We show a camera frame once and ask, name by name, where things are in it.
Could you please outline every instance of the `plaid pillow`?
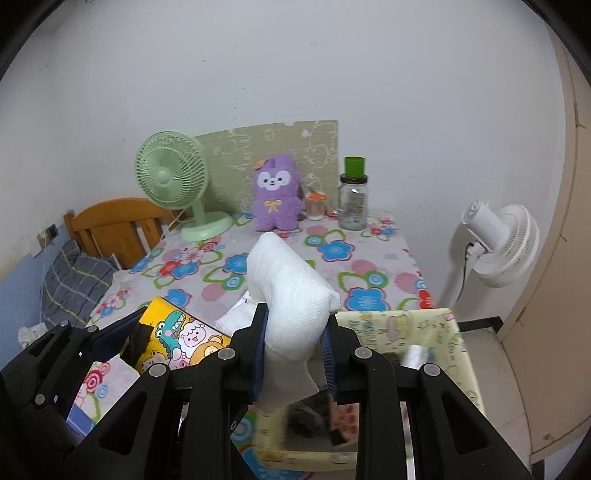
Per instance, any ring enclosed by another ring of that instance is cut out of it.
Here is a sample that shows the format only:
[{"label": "plaid pillow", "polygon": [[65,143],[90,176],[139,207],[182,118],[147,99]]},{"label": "plaid pillow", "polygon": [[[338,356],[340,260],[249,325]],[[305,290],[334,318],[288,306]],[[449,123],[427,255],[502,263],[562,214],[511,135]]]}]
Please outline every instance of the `plaid pillow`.
[{"label": "plaid pillow", "polygon": [[68,240],[45,276],[41,318],[52,325],[64,320],[86,325],[115,271],[106,259],[82,253],[74,240]]}]

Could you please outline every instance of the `fan base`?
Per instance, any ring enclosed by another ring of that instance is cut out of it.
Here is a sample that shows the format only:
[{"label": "fan base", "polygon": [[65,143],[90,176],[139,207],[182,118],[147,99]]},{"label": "fan base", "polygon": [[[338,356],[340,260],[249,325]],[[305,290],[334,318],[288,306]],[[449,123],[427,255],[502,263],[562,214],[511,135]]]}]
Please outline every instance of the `fan base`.
[{"label": "fan base", "polygon": [[187,242],[200,242],[221,235],[232,226],[232,217],[224,212],[205,213],[205,223],[189,222],[181,228],[181,238]]}]

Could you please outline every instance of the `purple plush toy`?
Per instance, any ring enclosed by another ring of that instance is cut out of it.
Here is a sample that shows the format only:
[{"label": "purple plush toy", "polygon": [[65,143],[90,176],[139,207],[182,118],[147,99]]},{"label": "purple plush toy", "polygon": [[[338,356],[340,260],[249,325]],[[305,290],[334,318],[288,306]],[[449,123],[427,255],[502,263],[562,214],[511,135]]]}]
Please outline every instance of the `purple plush toy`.
[{"label": "purple plush toy", "polygon": [[252,213],[257,231],[278,228],[288,232],[297,228],[297,216],[304,202],[297,196],[300,174],[295,167],[293,157],[284,154],[268,158],[257,169],[252,181],[255,196]]}]

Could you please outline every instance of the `tile floor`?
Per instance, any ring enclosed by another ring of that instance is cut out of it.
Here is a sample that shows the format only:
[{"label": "tile floor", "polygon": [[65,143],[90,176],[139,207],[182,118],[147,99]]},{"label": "tile floor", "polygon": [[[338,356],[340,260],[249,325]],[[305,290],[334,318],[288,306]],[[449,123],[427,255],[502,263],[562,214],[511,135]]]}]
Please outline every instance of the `tile floor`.
[{"label": "tile floor", "polygon": [[486,416],[526,465],[530,466],[530,430],[513,371],[492,329],[462,333],[476,372]]}]

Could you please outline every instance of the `green fan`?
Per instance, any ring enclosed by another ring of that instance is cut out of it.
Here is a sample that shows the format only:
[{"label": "green fan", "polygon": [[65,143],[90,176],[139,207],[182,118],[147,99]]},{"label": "green fan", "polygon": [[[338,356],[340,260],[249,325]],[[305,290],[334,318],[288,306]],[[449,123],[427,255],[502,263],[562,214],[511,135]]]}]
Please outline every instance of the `green fan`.
[{"label": "green fan", "polygon": [[232,226],[224,212],[203,211],[201,197],[209,182],[203,147],[178,132],[149,137],[135,156],[135,178],[148,198],[168,210],[191,207],[193,220],[181,230],[183,240],[197,242],[220,235]]}]

